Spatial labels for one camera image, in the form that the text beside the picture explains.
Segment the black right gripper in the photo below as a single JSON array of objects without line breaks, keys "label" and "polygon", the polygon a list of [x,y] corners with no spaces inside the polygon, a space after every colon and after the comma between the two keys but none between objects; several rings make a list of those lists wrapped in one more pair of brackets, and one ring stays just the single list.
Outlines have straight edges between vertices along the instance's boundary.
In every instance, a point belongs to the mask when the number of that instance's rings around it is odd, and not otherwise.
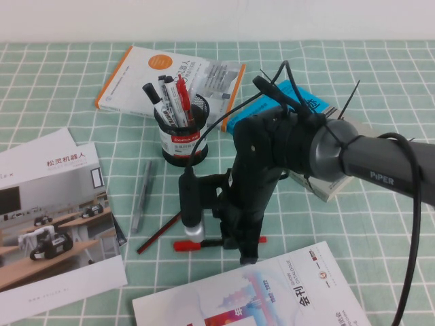
[{"label": "black right gripper", "polygon": [[[295,125],[295,113],[266,110],[234,127],[237,154],[232,167],[232,205],[237,212],[236,219],[221,219],[220,230],[223,248],[239,249],[241,265],[258,260],[262,218],[285,167],[283,142]],[[246,225],[239,228],[237,243],[238,223]]]}]

